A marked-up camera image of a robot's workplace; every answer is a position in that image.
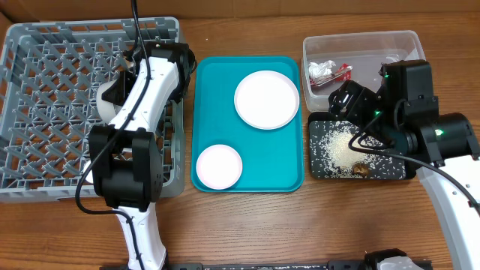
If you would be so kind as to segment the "white tissue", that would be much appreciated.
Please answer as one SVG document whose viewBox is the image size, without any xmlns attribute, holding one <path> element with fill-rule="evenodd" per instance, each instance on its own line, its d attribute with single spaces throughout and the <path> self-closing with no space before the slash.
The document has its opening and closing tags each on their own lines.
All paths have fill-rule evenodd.
<svg viewBox="0 0 480 270">
<path fill-rule="evenodd" d="M 319 80 L 332 74 L 332 68 L 336 64 L 332 60 L 325 62 L 310 62 L 308 64 L 308 74 L 312 80 Z"/>
</svg>

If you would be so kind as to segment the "small white plate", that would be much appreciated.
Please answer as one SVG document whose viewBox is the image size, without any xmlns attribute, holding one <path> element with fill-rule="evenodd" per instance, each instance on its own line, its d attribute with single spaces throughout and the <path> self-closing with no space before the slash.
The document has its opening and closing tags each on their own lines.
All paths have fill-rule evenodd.
<svg viewBox="0 0 480 270">
<path fill-rule="evenodd" d="M 204 149 L 196 161 L 200 182 L 213 190 L 231 188 L 241 177 L 243 162 L 239 153 L 224 144 Z"/>
</svg>

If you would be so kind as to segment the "white paper cup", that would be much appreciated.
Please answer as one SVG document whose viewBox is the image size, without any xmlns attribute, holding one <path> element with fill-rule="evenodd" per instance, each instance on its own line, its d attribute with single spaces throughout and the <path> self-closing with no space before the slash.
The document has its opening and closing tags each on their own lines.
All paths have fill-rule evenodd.
<svg viewBox="0 0 480 270">
<path fill-rule="evenodd" d="M 89 168 L 91 164 L 91 161 L 88 160 L 86 163 L 85 163 L 85 167 L 83 168 L 82 172 L 85 174 L 85 181 L 89 184 L 92 184 L 93 183 L 93 175 L 92 175 L 92 171 L 87 171 L 87 169 Z"/>
</svg>

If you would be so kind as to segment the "large white plate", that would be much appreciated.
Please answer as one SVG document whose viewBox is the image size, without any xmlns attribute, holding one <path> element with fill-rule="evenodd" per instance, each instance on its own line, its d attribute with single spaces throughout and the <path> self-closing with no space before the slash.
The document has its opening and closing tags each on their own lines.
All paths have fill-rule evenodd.
<svg viewBox="0 0 480 270">
<path fill-rule="evenodd" d="M 289 124 L 296 116 L 299 91 L 287 76 L 273 70 L 247 75 L 236 87 L 235 110 L 253 128 L 274 130 Z"/>
</svg>

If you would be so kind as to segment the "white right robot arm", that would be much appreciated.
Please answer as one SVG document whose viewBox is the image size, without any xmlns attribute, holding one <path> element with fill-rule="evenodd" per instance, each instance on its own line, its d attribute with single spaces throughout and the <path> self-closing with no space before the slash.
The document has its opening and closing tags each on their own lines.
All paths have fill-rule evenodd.
<svg viewBox="0 0 480 270">
<path fill-rule="evenodd" d="M 479 141 L 467 117 L 440 114 L 431 65 L 423 59 L 383 64 L 371 91 L 347 80 L 328 111 L 359 131 L 349 149 L 402 160 L 430 197 L 455 269 L 479 268 Z"/>
</svg>

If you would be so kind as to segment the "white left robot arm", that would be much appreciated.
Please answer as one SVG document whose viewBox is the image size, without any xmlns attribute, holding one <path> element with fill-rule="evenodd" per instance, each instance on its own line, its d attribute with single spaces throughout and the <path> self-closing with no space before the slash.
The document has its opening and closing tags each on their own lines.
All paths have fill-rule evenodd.
<svg viewBox="0 0 480 270">
<path fill-rule="evenodd" d="M 187 93 L 197 60 L 186 43 L 146 42 L 137 3 L 131 3 L 135 38 L 127 59 L 139 56 L 133 71 L 104 83 L 103 94 L 122 107 L 107 125 L 95 125 L 88 135 L 90 163 L 75 192 L 77 208 L 88 215 L 115 215 L 121 223 L 128 269 L 167 269 L 167 249 L 161 241 L 156 202 L 161 196 L 164 168 L 155 136 L 169 101 Z"/>
</svg>

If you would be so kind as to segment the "grey bowl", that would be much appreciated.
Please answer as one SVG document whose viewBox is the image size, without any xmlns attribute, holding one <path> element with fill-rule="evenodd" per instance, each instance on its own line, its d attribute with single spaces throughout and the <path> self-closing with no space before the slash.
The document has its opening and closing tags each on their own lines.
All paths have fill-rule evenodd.
<svg viewBox="0 0 480 270">
<path fill-rule="evenodd" d="M 113 85 L 113 81 L 106 82 L 101 84 L 97 89 L 96 94 L 96 104 L 97 104 L 97 112 L 100 116 L 101 120 L 105 124 L 109 124 L 111 120 L 113 120 L 119 110 L 121 109 L 120 106 L 115 105 L 114 103 L 110 103 L 109 101 L 105 101 L 102 99 L 102 94 Z"/>
</svg>

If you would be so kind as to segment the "red snack wrapper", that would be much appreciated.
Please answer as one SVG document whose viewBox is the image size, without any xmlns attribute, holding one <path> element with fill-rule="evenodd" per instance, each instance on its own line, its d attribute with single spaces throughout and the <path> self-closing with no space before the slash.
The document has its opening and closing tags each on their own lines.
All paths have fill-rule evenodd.
<svg viewBox="0 0 480 270">
<path fill-rule="evenodd" d="M 353 67 L 351 65 L 344 63 L 334 73 L 321 76 L 318 79 L 310 79 L 310 84 L 312 86 L 323 86 L 330 82 L 339 83 L 350 80 L 352 77 L 352 69 Z"/>
</svg>

